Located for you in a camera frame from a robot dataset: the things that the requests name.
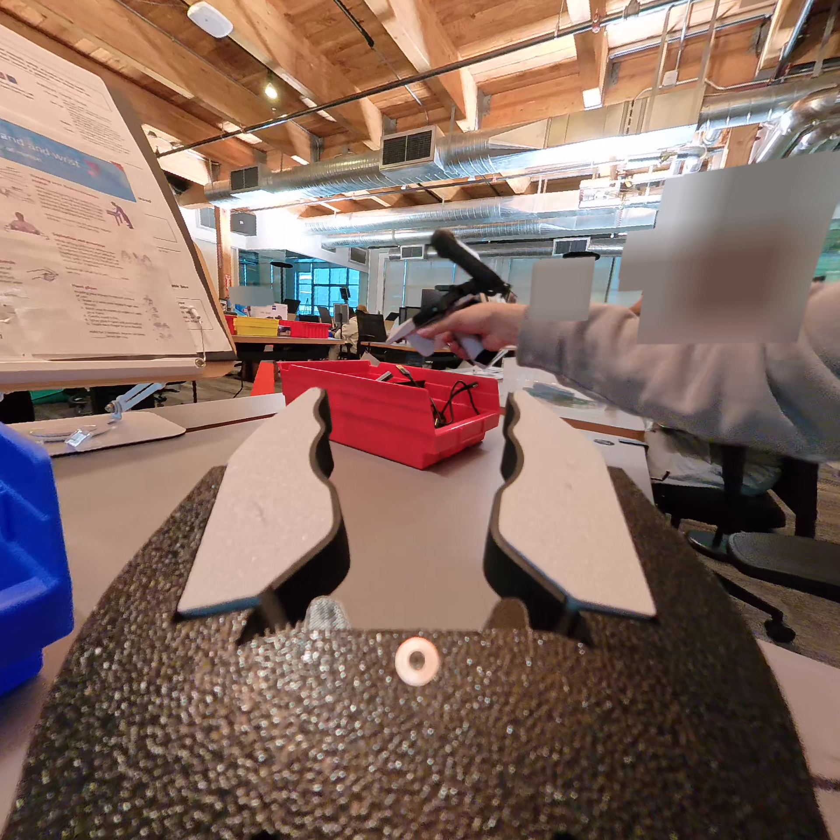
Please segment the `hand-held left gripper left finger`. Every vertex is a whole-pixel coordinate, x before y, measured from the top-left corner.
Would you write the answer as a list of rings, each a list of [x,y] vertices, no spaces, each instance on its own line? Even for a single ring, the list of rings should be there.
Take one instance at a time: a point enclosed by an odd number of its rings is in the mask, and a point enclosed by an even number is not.
[[[348,631],[332,593],[350,570],[340,499],[330,480],[329,398],[312,387],[231,455],[176,608],[179,618],[250,610],[241,641],[302,624]]]

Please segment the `large silver air duct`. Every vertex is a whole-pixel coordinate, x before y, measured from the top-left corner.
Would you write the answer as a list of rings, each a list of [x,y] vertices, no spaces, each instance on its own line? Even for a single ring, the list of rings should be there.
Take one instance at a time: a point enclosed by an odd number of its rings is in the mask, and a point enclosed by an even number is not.
[[[694,125],[682,125],[536,149],[505,143],[491,132],[448,138],[439,129],[419,129],[406,133],[407,140],[393,135],[384,140],[381,149],[365,154],[334,157],[287,171],[268,171],[259,165],[234,170],[227,180],[205,185],[204,195],[217,206],[266,207],[275,202],[275,196],[297,201],[472,175],[588,167],[611,159],[657,156],[662,150],[688,144],[695,130]]]

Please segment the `person's right forearm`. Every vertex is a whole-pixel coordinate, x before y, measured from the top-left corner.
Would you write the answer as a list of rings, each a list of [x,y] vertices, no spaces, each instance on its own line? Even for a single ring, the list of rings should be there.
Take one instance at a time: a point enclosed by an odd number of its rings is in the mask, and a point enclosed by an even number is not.
[[[525,318],[518,361],[712,443],[838,461],[838,283],[812,284],[793,343],[639,343],[640,322],[610,304],[584,322]]]

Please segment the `grey desk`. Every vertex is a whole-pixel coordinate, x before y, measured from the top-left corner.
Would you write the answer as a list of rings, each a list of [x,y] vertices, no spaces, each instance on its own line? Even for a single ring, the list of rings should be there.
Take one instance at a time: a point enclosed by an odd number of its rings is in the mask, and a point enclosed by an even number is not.
[[[176,621],[267,424],[54,463],[81,628],[5,837],[828,838],[759,646],[617,470],[658,620],[483,628],[498,429],[426,472],[332,446],[351,630]]]

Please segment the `white ceiling access point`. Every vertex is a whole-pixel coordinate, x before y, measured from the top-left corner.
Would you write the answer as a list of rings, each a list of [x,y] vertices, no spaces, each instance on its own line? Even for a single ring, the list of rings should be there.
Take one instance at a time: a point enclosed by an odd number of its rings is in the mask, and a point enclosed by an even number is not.
[[[198,1],[186,9],[188,19],[214,39],[225,39],[234,31],[230,19],[207,1]]]

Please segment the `neighbouring white desk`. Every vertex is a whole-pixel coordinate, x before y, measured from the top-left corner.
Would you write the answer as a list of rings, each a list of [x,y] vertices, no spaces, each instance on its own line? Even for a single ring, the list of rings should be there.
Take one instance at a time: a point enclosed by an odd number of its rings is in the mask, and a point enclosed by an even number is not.
[[[584,394],[553,374],[521,367],[509,356],[501,363],[498,384],[500,408],[506,405],[509,393],[519,391],[537,397],[553,413],[580,429],[643,441],[646,432],[653,426],[646,418],[627,413],[601,397]]]

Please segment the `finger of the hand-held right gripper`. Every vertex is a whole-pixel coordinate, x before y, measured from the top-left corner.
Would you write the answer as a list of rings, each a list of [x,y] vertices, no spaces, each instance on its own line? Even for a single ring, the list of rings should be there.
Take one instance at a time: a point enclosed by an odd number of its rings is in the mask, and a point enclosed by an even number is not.
[[[445,338],[427,339],[419,335],[418,330],[430,323],[446,318],[456,309],[456,304],[445,308],[441,303],[420,308],[410,319],[394,327],[385,340],[385,344],[394,345],[399,342],[407,342],[410,346],[448,346]]]

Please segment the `black office chair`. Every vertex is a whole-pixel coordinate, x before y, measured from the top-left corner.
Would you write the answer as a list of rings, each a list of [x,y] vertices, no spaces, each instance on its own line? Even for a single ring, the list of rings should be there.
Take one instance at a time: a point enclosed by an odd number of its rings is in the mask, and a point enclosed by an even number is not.
[[[723,445],[719,454],[721,487],[661,480],[654,483],[657,508],[674,528],[684,520],[714,526],[714,533],[686,534],[689,546],[707,558],[750,578],[838,602],[838,544],[815,539],[820,466],[783,458],[771,490],[749,497],[742,491],[747,449]]]

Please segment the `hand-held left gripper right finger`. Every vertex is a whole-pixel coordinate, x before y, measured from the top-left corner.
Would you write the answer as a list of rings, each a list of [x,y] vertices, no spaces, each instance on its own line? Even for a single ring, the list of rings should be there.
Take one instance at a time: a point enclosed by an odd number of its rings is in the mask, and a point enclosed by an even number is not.
[[[535,631],[581,634],[585,614],[653,622],[657,606],[595,444],[534,396],[511,392],[485,578]]]

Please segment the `white stand base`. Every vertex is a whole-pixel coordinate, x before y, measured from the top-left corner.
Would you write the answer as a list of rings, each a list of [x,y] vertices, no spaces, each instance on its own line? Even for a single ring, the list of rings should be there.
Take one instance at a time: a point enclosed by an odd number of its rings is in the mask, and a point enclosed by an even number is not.
[[[163,387],[161,382],[135,385],[112,400],[104,414],[18,423],[11,428],[29,443],[42,447],[51,458],[178,438],[186,433],[181,425],[134,410]]]

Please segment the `slim silver air duct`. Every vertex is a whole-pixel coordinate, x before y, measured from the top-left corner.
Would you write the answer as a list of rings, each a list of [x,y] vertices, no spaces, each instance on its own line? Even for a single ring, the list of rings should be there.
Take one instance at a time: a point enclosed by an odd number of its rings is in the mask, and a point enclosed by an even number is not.
[[[303,220],[301,231],[330,248],[427,245],[439,228],[467,242],[618,234],[651,228],[661,196],[579,198],[557,192],[321,216]]]

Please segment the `person's right hand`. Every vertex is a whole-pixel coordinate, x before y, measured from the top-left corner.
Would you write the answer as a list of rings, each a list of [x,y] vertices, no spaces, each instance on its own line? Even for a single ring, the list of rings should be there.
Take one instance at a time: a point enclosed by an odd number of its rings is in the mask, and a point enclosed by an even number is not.
[[[452,311],[445,318],[419,328],[416,334],[425,340],[441,343],[463,360],[469,354],[458,335],[472,335],[484,350],[499,351],[516,347],[518,334],[528,305],[518,303],[483,302]]]

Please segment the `blue plastic bin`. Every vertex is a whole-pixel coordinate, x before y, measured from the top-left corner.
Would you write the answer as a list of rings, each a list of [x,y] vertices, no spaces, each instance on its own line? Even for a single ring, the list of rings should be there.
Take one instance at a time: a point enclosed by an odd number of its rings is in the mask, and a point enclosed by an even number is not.
[[[1,426],[1,695],[37,676],[44,650],[75,626],[49,455]]]

